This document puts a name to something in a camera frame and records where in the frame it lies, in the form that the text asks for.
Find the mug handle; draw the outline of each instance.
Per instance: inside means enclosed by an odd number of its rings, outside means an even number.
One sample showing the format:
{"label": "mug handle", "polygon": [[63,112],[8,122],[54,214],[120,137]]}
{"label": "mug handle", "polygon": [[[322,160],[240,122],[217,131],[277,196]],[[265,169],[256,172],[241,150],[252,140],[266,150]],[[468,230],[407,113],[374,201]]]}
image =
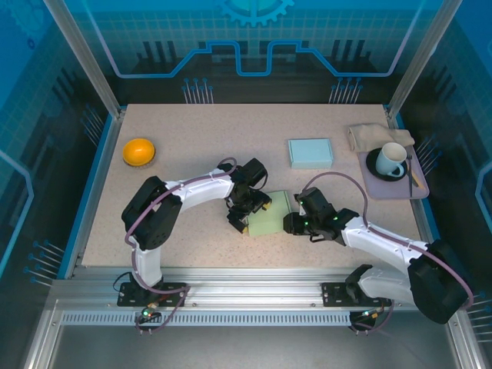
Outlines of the mug handle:
{"label": "mug handle", "polygon": [[388,173],[387,175],[389,175],[390,177],[401,177],[403,175],[403,173],[405,172],[403,166],[401,164],[398,164],[397,165],[397,168],[398,168],[398,171],[399,173],[397,175],[394,175],[393,174],[393,171]]}

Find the beige cloth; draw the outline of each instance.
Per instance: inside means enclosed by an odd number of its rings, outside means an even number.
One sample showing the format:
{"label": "beige cloth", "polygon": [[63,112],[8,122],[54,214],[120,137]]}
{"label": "beige cloth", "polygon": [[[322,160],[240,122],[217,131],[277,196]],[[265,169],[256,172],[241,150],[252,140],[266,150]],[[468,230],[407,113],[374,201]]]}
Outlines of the beige cloth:
{"label": "beige cloth", "polygon": [[397,142],[406,147],[413,145],[415,140],[406,129],[389,129],[376,123],[348,128],[348,143],[352,151],[367,152],[382,148],[388,142]]}

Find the speckled countertop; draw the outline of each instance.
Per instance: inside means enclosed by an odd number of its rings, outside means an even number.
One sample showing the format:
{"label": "speckled countertop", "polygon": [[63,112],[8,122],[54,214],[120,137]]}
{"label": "speckled countertop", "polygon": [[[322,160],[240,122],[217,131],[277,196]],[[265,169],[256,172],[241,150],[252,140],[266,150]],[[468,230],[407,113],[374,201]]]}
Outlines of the speckled countertop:
{"label": "speckled countertop", "polygon": [[[381,105],[129,105],[82,264],[131,265],[121,212],[152,175],[163,181],[192,178],[209,172],[228,156],[236,157],[238,164],[256,157],[269,173],[264,190],[288,191],[296,208],[293,194],[322,171],[292,170],[288,139],[329,138],[334,152],[331,170],[344,172],[364,185],[346,131],[349,125],[375,122],[387,124]],[[149,138],[157,148],[156,158],[146,168],[131,168],[121,158],[125,143],[137,137]],[[362,196],[347,180],[325,177],[315,185],[335,208],[362,211]],[[329,268],[382,263],[335,242],[312,244],[307,237],[285,233],[250,238],[233,229],[226,215],[221,200],[180,214],[163,246],[162,266]],[[390,231],[418,238],[407,200],[369,199],[368,217]]]}

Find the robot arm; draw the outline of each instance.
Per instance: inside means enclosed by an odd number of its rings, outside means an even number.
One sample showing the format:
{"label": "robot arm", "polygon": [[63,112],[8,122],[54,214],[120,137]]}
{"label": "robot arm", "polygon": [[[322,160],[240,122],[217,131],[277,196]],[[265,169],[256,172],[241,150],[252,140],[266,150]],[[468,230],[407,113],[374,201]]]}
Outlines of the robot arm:
{"label": "robot arm", "polygon": [[467,293],[453,276],[421,252],[402,244],[417,246],[439,258],[464,280],[470,280],[449,245],[441,240],[433,244],[403,238],[372,224],[354,211],[335,211],[317,188],[295,196],[300,211],[284,218],[284,230],[308,235],[311,242],[336,241],[349,248],[366,251],[397,270],[381,270],[364,265],[346,281],[347,294],[359,301],[369,298],[415,304],[432,321],[444,324],[467,300]]}
{"label": "robot arm", "polygon": [[181,186],[165,197],[157,209],[151,210],[131,236],[131,241],[137,245],[134,251],[136,271],[133,273],[135,276],[135,272],[138,272],[143,280],[144,284],[141,284],[139,278],[135,279],[142,288],[154,287],[161,281],[161,246],[171,236],[176,219],[183,211],[210,200],[224,198],[229,209],[229,223],[244,233],[247,230],[245,218],[271,203],[271,199],[265,193],[252,188],[267,176],[267,171],[260,161],[253,158],[246,165],[237,166],[229,175],[223,175],[232,168],[230,164],[219,165],[206,175],[197,177],[206,179],[196,181],[191,179],[163,182],[154,176],[148,178],[140,187],[121,215],[126,231],[150,203],[167,190]]}

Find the white mug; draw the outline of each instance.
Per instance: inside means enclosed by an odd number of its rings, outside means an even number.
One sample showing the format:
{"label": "white mug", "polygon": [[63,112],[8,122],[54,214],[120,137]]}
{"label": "white mug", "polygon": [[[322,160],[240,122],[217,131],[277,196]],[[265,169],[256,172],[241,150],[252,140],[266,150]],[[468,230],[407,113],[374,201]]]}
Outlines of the white mug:
{"label": "white mug", "polygon": [[383,146],[376,160],[376,170],[380,175],[401,177],[405,170],[401,163],[407,158],[407,150],[396,142],[389,142]]}

